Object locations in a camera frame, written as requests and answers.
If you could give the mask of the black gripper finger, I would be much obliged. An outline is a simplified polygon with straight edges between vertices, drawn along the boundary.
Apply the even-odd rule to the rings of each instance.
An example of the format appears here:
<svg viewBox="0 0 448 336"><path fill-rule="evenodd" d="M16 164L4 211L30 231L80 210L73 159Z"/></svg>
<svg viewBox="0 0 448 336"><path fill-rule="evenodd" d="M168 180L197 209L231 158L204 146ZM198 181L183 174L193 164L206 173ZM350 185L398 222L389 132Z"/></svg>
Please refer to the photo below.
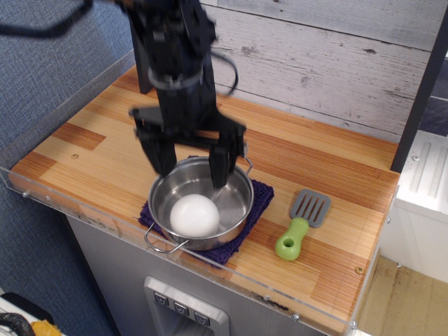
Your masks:
<svg viewBox="0 0 448 336"><path fill-rule="evenodd" d="M154 170L163 177L169 175L177 162L174 142L171 139L151 139L146 135L139 139Z"/></svg>
<svg viewBox="0 0 448 336"><path fill-rule="evenodd" d="M241 137L221 134L209 151L209 166L213 187L219 189L228 182L228 176L235 169L237 157L242 154Z"/></svg>

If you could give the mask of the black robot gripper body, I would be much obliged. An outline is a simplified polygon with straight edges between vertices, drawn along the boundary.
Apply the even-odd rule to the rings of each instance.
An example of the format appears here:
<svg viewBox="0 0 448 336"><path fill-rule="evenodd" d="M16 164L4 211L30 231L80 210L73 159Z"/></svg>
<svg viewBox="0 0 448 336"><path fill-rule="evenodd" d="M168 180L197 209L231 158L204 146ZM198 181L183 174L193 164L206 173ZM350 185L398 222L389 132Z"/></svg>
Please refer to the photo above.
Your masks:
<svg viewBox="0 0 448 336"><path fill-rule="evenodd" d="M171 139L174 145L210 148L221 134L234 134L241 137L241 155L244 154L246 126L218 110L212 87L156 92L158 106L133 108L129 112L138 138L146 135L151 139Z"/></svg>

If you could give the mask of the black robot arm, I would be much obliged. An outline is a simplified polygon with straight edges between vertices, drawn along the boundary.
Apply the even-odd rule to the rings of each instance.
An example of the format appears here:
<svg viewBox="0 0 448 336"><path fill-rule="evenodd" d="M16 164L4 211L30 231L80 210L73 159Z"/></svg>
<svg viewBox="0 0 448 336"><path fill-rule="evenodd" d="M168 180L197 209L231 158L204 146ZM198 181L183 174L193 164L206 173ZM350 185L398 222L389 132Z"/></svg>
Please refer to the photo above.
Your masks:
<svg viewBox="0 0 448 336"><path fill-rule="evenodd" d="M216 102L211 44L214 22L199 1L119 1L142 48L142 73L157 92L157 108L134 108L136 136L154 170L174 169L176 144L205 148L214 188L222 188L244 154L246 128Z"/></svg>

